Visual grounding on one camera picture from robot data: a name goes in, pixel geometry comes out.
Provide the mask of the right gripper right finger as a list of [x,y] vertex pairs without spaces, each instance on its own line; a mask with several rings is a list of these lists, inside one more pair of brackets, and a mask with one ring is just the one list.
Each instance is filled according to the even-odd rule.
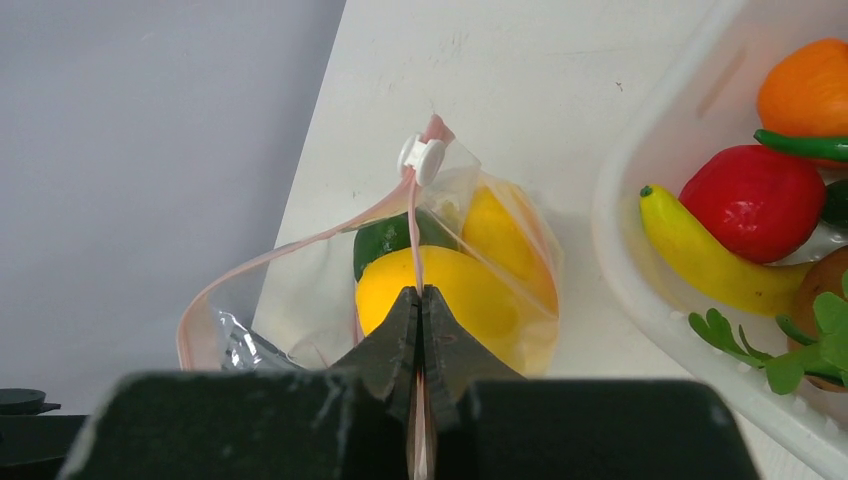
[[679,379],[529,380],[433,287],[421,345],[437,479],[755,479],[729,408]]

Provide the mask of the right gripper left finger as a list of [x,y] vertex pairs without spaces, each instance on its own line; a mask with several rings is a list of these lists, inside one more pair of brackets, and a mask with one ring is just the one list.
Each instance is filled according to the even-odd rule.
[[324,370],[145,372],[88,417],[62,479],[409,479],[421,299]]

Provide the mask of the yellow toy lemon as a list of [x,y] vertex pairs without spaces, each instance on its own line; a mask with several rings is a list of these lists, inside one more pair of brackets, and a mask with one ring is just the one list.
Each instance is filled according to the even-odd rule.
[[[419,248],[424,283],[441,292],[458,323],[510,368],[536,375],[547,363],[545,345],[531,336],[538,311],[471,256],[440,246]],[[416,285],[410,248],[372,262],[359,280],[355,302],[363,332],[372,333],[400,291]]]

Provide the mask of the clear zip top bag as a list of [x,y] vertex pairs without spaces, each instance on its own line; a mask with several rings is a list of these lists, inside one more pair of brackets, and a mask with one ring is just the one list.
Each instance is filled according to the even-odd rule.
[[550,367],[563,252],[526,193],[439,116],[406,140],[398,171],[363,213],[207,286],[177,352],[186,370],[355,368],[401,423],[408,477],[432,479],[472,382]]

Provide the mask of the green toy avocado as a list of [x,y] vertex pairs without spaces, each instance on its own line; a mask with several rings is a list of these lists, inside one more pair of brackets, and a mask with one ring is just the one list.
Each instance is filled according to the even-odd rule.
[[[458,244],[453,236],[432,215],[422,209],[417,209],[415,218],[419,231],[419,242],[422,245],[440,246],[452,250],[458,249]],[[380,257],[410,248],[411,245],[407,213],[386,218],[359,229],[353,243],[354,279],[359,281],[367,266]]]

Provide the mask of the orange toy mango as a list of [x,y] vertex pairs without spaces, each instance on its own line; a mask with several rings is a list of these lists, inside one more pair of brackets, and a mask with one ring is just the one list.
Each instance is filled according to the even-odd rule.
[[552,250],[546,227],[525,192],[510,182],[478,187],[461,238],[509,272],[551,313],[559,313]]

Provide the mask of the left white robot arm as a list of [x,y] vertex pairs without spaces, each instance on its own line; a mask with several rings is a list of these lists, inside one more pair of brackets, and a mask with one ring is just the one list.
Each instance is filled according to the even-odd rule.
[[1,477],[7,480],[53,480],[85,415],[53,415],[60,409],[36,389],[1,390]]

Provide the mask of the yellow toy banana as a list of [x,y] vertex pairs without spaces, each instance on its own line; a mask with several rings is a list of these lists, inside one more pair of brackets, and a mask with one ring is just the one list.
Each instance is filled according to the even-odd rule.
[[639,209],[650,244],[675,273],[705,296],[747,313],[787,313],[814,266],[760,265],[732,253],[659,185],[641,188]]

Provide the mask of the green toy leaf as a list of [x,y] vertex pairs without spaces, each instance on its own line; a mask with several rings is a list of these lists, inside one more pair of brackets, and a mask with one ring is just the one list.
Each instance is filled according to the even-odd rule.
[[847,277],[841,278],[842,292],[825,291],[812,302],[815,335],[802,331],[788,315],[775,317],[786,339],[796,345],[780,355],[754,348],[745,330],[733,329],[729,320],[710,308],[702,315],[688,315],[692,331],[717,352],[762,371],[767,387],[777,395],[795,392],[805,379],[833,387],[847,387]]

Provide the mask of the red toy bell pepper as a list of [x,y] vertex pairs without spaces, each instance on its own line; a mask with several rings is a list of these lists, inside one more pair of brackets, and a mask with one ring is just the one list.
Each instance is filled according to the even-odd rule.
[[729,251],[758,264],[798,250],[826,201],[812,164],[761,145],[716,153],[685,184],[679,201]]

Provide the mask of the white plastic basket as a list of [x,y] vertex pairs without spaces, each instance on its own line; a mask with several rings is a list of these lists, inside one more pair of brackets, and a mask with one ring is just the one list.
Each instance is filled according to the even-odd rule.
[[752,141],[773,66],[846,35],[843,1],[714,3],[603,166],[591,216],[603,275],[637,327],[827,479],[847,475],[846,396],[771,390],[755,356],[784,355],[786,336],[773,312],[715,293],[725,252],[677,197],[714,154]]

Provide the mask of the green toy cucumber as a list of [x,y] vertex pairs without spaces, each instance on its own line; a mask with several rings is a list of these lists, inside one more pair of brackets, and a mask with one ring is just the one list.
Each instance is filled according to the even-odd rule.
[[840,179],[826,186],[826,201],[821,212],[822,223],[846,231],[848,227],[848,180]]

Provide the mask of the green toy chili pepper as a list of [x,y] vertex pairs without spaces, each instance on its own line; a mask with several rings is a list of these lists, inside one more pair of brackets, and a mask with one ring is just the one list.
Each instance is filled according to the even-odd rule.
[[753,138],[761,145],[787,155],[836,163],[847,162],[847,137],[786,136],[758,129]]

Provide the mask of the orange toy tangerine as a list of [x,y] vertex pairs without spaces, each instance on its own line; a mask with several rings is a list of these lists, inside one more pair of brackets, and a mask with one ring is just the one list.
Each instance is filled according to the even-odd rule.
[[[847,42],[824,38],[786,56],[766,75],[756,108],[765,130],[847,137]],[[847,162],[809,160],[827,169],[847,168]]]

